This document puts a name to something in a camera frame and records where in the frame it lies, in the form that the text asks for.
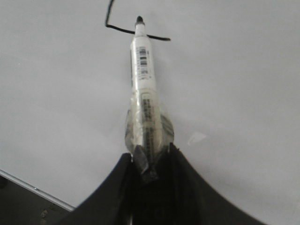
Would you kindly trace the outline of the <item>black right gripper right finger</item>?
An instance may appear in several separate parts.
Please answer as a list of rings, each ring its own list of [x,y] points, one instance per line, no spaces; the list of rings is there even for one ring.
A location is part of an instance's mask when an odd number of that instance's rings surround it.
[[[173,144],[154,164],[134,153],[134,225],[261,225],[219,194]]]

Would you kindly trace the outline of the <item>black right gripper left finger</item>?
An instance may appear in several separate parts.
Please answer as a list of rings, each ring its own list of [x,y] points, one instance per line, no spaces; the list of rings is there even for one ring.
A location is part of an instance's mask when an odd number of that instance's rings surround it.
[[[59,225],[127,225],[130,217],[133,164],[131,155],[121,155],[105,181]]]

